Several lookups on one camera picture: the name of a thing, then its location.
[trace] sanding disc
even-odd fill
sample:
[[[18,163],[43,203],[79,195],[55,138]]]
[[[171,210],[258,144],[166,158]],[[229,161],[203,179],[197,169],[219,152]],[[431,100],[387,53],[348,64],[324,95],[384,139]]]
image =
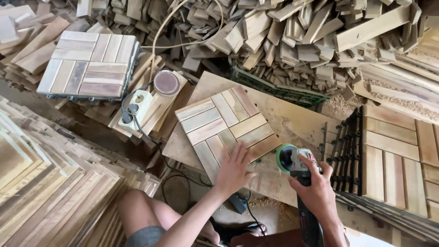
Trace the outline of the sanding disc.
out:
[[[181,82],[169,70],[162,70],[154,77],[154,89],[163,96],[174,96],[180,90]]]

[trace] flip-flop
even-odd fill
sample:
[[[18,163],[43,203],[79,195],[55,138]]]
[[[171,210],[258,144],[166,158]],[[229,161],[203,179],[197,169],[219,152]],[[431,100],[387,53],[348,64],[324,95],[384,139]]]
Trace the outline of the flip-flop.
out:
[[[219,234],[219,238],[221,239],[222,244],[230,246],[230,241],[235,236],[240,236],[244,233],[256,233],[259,236],[263,236],[261,229],[259,226],[265,226],[265,235],[267,235],[268,229],[267,226],[260,223],[260,222],[253,222],[245,227],[240,228],[231,228],[231,227],[224,227],[217,223],[213,217],[210,217],[209,219],[210,223],[213,225],[213,229]]]

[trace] angle grinder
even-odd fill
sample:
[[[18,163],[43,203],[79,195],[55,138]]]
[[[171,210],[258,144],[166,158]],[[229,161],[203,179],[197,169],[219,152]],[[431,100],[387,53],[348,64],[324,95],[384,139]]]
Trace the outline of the angle grinder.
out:
[[[291,144],[283,144],[276,151],[276,162],[280,170],[297,180],[303,186],[311,186],[311,172],[300,160],[299,154],[315,162],[316,158],[309,149],[300,149]],[[323,247],[323,232],[317,218],[306,208],[302,199],[297,195],[297,206],[299,208],[300,228],[302,240],[307,247]]]

